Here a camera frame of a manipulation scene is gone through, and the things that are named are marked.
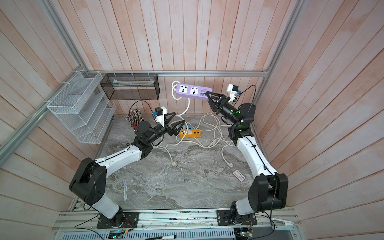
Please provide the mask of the teal power strip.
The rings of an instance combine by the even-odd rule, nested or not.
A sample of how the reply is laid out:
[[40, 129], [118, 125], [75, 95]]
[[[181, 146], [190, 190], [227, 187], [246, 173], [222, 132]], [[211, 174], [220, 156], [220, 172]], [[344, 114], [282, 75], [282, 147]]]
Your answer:
[[192, 125], [183, 125], [183, 127], [182, 127], [182, 131], [183, 130], [192, 130], [192, 129], [194, 129], [194, 127]]

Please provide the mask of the purple power strip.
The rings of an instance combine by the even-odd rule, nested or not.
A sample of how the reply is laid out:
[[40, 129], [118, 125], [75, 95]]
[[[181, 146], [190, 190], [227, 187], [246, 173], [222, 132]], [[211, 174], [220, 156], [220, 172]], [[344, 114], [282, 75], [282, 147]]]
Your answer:
[[178, 97], [198, 99], [204, 101], [208, 100], [206, 92], [212, 92], [212, 88], [186, 84], [177, 84], [176, 88], [176, 93]]

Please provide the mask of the orange power strip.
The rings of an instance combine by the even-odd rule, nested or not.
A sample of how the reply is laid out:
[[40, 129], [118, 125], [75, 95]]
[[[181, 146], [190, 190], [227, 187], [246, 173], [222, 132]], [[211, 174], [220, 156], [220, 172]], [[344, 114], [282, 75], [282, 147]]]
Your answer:
[[200, 129], [181, 130], [179, 133], [180, 138], [196, 138], [201, 136]]

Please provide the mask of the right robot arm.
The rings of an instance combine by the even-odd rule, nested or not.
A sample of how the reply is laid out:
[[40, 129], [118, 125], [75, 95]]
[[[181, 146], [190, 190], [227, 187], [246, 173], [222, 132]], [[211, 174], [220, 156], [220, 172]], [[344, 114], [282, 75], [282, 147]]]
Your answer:
[[235, 108], [225, 95], [206, 92], [206, 96], [214, 113], [221, 114], [232, 123], [229, 126], [229, 138], [243, 154], [254, 177], [248, 196], [231, 205], [232, 223], [242, 224], [248, 221], [251, 214], [285, 208], [289, 180], [272, 167], [257, 145], [251, 130], [256, 106], [246, 103]]

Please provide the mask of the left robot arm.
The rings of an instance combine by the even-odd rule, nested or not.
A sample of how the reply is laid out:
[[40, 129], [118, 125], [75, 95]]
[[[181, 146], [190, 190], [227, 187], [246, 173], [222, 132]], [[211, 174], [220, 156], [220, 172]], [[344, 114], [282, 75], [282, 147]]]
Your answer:
[[127, 223], [124, 210], [105, 194], [107, 178], [123, 167], [147, 157], [154, 148], [153, 143], [165, 134], [177, 136], [186, 121], [170, 124], [175, 116], [175, 113], [165, 114], [164, 123], [158, 123], [155, 127], [142, 121], [135, 129], [134, 141], [127, 148], [104, 158], [82, 160], [70, 182], [70, 191], [98, 211], [112, 228], [122, 227]]

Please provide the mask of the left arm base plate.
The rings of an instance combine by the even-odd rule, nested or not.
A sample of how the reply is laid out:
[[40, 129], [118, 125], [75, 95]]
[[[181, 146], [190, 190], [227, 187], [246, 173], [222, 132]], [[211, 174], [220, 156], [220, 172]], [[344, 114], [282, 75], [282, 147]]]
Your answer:
[[97, 229], [120, 229], [120, 228], [136, 228], [139, 220], [139, 212], [117, 212], [117, 214], [108, 219], [100, 214]]

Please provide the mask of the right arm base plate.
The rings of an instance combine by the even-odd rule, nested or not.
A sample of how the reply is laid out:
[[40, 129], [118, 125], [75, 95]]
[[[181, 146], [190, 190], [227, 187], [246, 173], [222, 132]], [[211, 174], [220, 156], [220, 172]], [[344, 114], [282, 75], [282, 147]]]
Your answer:
[[217, 223], [219, 226], [253, 226], [257, 225], [255, 215], [239, 215], [236, 210], [217, 210]]

